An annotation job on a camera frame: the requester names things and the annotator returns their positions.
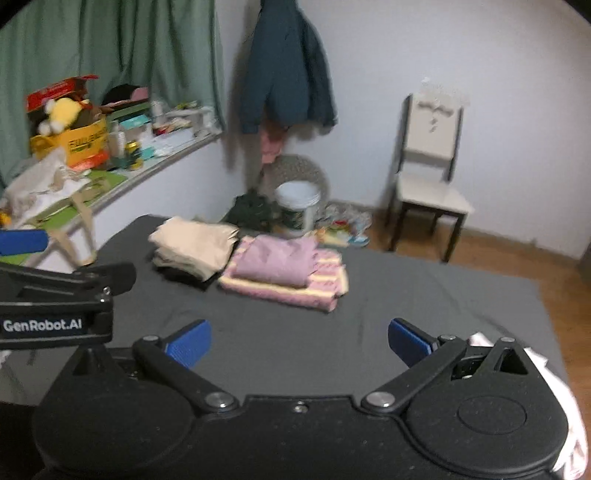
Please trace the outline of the mauve pink ribbed garment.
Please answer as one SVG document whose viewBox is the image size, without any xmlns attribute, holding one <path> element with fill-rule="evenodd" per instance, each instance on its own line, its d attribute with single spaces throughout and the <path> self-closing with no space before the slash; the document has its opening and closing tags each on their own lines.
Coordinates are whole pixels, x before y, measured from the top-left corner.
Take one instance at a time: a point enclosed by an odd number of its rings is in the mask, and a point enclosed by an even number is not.
<svg viewBox="0 0 591 480">
<path fill-rule="evenodd" d="M 284 287 L 305 288 L 315 271 L 318 242 L 311 237 L 243 237 L 235 251 L 232 277 Z"/>
</svg>

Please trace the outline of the white pink crumpled clothes pile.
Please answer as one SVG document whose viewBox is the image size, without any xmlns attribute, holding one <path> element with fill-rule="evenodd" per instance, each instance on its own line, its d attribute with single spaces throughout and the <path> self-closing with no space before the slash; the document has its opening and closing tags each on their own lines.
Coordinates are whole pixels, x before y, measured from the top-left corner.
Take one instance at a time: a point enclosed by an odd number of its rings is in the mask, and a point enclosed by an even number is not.
<svg viewBox="0 0 591 480">
<path fill-rule="evenodd" d="M 588 446 L 574 395 L 547 360 L 517 342 L 475 335 L 450 375 L 451 462 L 482 478 L 547 471 L 579 479 Z"/>
</svg>

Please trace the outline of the beige canvas tote bag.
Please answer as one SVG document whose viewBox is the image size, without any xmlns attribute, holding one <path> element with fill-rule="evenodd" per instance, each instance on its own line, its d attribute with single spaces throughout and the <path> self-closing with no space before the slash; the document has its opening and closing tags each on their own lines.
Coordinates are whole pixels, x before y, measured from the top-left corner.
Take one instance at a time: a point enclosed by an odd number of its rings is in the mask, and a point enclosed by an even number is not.
<svg viewBox="0 0 591 480">
<path fill-rule="evenodd" d="M 97 256 L 93 214 L 84 199 L 89 192 L 90 180 L 70 168 L 65 150 L 57 147 L 21 173 L 4 191 L 2 202 L 9 207 L 11 217 L 8 230 L 31 230 L 38 225 L 42 214 L 73 207 L 82 222 L 89 256 L 81 258 L 69 236 L 58 228 L 50 229 L 48 236 L 72 265 L 88 266 Z"/>
</svg>

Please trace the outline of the dark grey bed sheet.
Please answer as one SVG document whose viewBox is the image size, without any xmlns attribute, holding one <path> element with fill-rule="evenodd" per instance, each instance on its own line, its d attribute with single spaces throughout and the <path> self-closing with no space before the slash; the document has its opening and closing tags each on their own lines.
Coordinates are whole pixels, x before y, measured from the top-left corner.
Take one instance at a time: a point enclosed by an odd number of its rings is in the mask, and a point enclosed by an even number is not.
<svg viewBox="0 0 591 480">
<path fill-rule="evenodd" d="M 168 336 L 188 323 L 211 324 L 212 343 L 194 371 L 236 397 L 363 395 L 405 370 L 390 350 L 388 326 L 403 318 L 432 336 L 512 337 L 566 373 L 538 287 L 494 275 L 382 253 L 342 252 L 349 292 L 332 312 L 250 298 L 211 285 L 200 291 L 156 271 L 149 235 L 160 219 L 142 216 L 100 247 L 99 264 L 131 262 L 133 288 L 114 301 L 116 347 L 146 334 Z"/>
</svg>

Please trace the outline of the black folded garment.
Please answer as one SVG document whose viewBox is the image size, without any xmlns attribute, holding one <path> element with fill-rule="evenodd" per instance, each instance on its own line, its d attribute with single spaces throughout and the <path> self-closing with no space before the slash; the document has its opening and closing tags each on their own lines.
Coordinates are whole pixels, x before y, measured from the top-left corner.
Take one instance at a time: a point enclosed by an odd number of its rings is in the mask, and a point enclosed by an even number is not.
<svg viewBox="0 0 591 480">
<path fill-rule="evenodd" d="M 176 282 L 178 284 L 195 288 L 200 291 L 206 291 L 218 280 L 219 276 L 221 275 L 221 273 L 216 272 L 211 276 L 211 278 L 204 280 L 190 273 L 171 267 L 155 267 L 155 271 L 166 281 Z"/>
</svg>

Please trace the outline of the beige folded garment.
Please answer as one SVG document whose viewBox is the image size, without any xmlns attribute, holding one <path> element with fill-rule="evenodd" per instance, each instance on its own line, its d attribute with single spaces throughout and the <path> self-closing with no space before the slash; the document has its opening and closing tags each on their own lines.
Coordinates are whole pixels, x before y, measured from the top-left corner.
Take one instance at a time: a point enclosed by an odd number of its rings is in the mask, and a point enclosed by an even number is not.
<svg viewBox="0 0 591 480">
<path fill-rule="evenodd" d="M 160 268 L 187 273 L 208 281 L 224 270 L 238 240 L 238 227 L 172 217 L 151 233 L 152 262 Z"/>
</svg>

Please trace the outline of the yellow orange cardboard box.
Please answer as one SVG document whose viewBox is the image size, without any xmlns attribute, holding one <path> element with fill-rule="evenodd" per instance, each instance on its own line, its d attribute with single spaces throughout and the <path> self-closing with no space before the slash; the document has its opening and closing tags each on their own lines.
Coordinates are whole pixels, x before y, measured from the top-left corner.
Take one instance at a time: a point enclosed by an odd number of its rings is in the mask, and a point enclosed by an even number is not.
<svg viewBox="0 0 591 480">
<path fill-rule="evenodd" d="M 56 136 L 37 135 L 30 139 L 32 154 L 41 160 L 54 149 L 65 151 L 66 164 L 75 171 L 97 168 L 110 158 L 106 118 L 101 116 L 91 125 L 66 130 Z"/>
</svg>

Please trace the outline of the pink yellow striped knit sweater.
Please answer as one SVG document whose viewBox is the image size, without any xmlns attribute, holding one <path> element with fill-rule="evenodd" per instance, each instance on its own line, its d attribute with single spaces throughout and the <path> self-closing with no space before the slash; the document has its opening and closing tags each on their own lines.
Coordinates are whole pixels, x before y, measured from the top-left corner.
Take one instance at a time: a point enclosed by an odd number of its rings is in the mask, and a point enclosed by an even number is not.
<svg viewBox="0 0 591 480">
<path fill-rule="evenodd" d="M 349 292 L 341 253 L 312 237 L 245 236 L 218 283 L 245 296 L 324 312 L 334 311 Z"/>
</svg>

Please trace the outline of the yellow plush toy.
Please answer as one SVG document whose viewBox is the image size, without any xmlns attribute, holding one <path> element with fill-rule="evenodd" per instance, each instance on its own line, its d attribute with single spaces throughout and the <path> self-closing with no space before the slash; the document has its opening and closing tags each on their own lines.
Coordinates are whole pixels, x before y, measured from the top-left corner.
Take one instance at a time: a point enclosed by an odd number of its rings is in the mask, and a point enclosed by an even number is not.
<svg viewBox="0 0 591 480">
<path fill-rule="evenodd" d="M 87 99 L 49 99 L 44 104 L 46 119 L 39 123 L 37 131 L 42 136 L 59 135 L 76 121 L 83 109 L 88 107 L 90 101 Z"/>
</svg>

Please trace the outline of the pile of sneakers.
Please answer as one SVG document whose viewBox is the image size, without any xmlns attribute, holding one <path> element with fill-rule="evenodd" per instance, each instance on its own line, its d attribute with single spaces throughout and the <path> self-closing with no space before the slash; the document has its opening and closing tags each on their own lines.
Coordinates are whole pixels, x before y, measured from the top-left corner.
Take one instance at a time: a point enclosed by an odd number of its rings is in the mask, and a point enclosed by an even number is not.
<svg viewBox="0 0 591 480">
<path fill-rule="evenodd" d="M 370 244 L 367 230 L 372 222 L 373 216 L 368 211 L 349 204 L 331 203 L 318 217 L 315 236 L 325 245 L 365 248 Z"/>
</svg>

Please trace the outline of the dark green small stool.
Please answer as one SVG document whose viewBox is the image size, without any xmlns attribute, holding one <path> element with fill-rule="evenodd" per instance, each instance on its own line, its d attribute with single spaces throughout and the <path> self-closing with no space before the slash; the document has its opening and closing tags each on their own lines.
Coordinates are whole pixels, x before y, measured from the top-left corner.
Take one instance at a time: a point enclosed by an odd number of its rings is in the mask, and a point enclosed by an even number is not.
<svg viewBox="0 0 591 480">
<path fill-rule="evenodd" d="M 245 194 L 235 197 L 222 221 L 239 229 L 270 232 L 278 217 L 276 202 L 256 189 L 249 189 Z"/>
</svg>

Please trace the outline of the yellow drink can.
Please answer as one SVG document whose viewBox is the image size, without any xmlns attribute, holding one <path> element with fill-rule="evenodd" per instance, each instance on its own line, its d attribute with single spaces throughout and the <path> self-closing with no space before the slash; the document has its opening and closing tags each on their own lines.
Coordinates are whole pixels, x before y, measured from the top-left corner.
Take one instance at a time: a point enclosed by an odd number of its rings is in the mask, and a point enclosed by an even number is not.
<svg viewBox="0 0 591 480">
<path fill-rule="evenodd" d="M 142 167 L 141 145 L 137 140 L 127 142 L 124 151 L 125 168 L 127 170 L 137 170 Z"/>
</svg>

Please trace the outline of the teal white carton box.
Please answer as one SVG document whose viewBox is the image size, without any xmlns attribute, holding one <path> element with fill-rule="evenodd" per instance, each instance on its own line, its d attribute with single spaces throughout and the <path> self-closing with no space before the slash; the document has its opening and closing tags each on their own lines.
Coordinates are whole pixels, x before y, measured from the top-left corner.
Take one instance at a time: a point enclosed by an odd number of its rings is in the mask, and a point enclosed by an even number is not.
<svg viewBox="0 0 591 480">
<path fill-rule="evenodd" d="M 137 140 L 140 143 L 143 162 L 155 156 L 152 123 L 145 114 L 126 120 L 112 120 L 107 140 L 111 163 L 117 169 L 126 169 L 124 149 L 129 141 Z"/>
</svg>

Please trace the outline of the white plastic bucket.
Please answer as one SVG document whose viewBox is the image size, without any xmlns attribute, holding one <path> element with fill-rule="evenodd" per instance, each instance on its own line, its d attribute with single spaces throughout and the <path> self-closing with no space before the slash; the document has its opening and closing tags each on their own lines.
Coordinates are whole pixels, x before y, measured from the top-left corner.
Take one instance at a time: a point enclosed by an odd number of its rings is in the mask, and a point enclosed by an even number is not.
<svg viewBox="0 0 591 480">
<path fill-rule="evenodd" d="M 321 200 L 321 190 L 308 181 L 284 182 L 274 191 L 279 208 L 280 231 L 288 238 L 298 238 L 311 232 Z"/>
</svg>

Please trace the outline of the white black wooden chair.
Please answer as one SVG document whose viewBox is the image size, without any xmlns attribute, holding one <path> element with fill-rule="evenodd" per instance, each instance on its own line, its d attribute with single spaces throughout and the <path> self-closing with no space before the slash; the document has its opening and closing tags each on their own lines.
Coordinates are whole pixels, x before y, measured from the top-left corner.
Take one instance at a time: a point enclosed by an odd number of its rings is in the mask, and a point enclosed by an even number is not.
<svg viewBox="0 0 591 480">
<path fill-rule="evenodd" d="M 386 214 L 386 223 L 394 225 L 390 251 L 397 249 L 410 213 L 429 214 L 431 235 L 442 218 L 454 222 L 442 255 L 444 263 L 451 260 L 464 224 L 474 212 L 472 204 L 453 185 L 464 113 L 465 108 L 449 95 L 423 92 L 405 99 Z"/>
</svg>

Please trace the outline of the pink hanging garment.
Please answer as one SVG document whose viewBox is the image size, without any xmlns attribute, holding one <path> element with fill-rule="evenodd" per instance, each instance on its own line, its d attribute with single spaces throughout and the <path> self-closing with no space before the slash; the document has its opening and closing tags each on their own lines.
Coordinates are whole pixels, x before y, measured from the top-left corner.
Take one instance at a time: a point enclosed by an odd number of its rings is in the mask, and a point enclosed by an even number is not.
<svg viewBox="0 0 591 480">
<path fill-rule="evenodd" d="M 287 129 L 277 125 L 273 121 L 266 121 L 259 129 L 260 157 L 263 165 L 270 165 L 283 152 L 286 141 Z"/>
</svg>

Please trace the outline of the green curtain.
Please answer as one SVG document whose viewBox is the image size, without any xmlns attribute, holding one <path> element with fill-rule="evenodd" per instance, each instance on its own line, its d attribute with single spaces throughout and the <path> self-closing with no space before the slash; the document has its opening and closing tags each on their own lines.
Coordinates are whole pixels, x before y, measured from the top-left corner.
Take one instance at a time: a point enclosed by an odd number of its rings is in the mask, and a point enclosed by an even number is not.
<svg viewBox="0 0 591 480">
<path fill-rule="evenodd" d="M 96 75 L 98 102 L 119 84 L 169 105 L 221 111 L 221 40 L 211 1 L 4 1 L 1 4 L 1 184 L 29 157 L 26 97 Z"/>
</svg>

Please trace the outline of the dark teal hanging jacket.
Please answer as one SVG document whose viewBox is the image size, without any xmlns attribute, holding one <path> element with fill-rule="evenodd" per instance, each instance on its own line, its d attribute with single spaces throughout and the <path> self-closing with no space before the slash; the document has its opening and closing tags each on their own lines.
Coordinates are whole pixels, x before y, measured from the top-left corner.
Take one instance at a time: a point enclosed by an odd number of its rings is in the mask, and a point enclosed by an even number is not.
<svg viewBox="0 0 591 480">
<path fill-rule="evenodd" d="M 327 55 L 296 1 L 260 3 L 238 116 L 245 134 L 256 134 L 264 120 L 283 129 L 337 125 Z"/>
</svg>

